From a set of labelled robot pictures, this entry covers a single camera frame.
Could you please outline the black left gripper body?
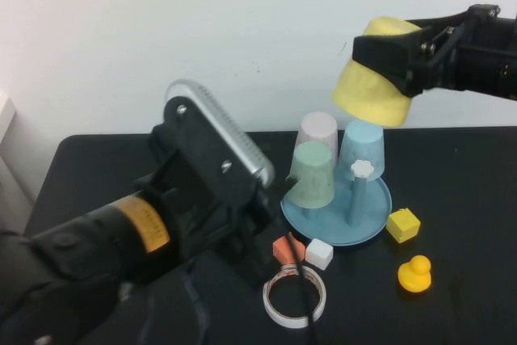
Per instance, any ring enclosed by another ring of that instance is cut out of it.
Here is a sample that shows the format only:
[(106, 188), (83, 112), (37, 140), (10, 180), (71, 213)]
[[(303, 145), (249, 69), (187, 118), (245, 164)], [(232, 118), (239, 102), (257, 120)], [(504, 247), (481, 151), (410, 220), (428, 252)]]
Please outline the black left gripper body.
[(271, 221), (266, 191), (275, 169), (220, 113), (174, 97), (150, 143), (159, 166), (138, 179), (137, 188), (163, 209), (181, 255), (195, 256), (232, 238), (244, 247)]

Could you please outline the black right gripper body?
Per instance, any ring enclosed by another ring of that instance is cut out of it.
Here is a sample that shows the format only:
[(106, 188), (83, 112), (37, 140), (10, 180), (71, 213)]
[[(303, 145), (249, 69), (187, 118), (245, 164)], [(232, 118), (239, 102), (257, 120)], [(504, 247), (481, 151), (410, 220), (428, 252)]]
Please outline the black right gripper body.
[(443, 86), (434, 89), (501, 95), (500, 7), (475, 4), (467, 11), (469, 17), (458, 27), (431, 28), (429, 51), (443, 61)]

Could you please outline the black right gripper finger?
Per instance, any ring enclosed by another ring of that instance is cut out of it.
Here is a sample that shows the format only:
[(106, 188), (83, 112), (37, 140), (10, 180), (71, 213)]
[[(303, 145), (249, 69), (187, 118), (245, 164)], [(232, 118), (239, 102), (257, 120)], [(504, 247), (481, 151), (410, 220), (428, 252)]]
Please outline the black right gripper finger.
[(449, 15), (432, 19), (407, 19), (406, 22), (412, 23), (420, 28), (446, 28), (458, 27), (469, 17), (468, 11), (459, 14)]
[(443, 61), (429, 51), (429, 27), (395, 36), (358, 36), (353, 60), (391, 82), (406, 97), (443, 86)]

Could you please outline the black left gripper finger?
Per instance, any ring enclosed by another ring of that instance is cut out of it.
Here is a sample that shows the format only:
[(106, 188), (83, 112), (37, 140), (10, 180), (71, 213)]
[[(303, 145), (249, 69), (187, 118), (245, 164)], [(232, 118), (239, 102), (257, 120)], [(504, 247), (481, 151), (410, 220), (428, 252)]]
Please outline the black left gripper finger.
[(275, 273), (276, 261), (253, 238), (244, 241), (237, 273), (250, 287), (262, 287)]
[(286, 177), (273, 183), (267, 189), (267, 209), (271, 216), (278, 215), (281, 201), (297, 183), (298, 179), (296, 177)]

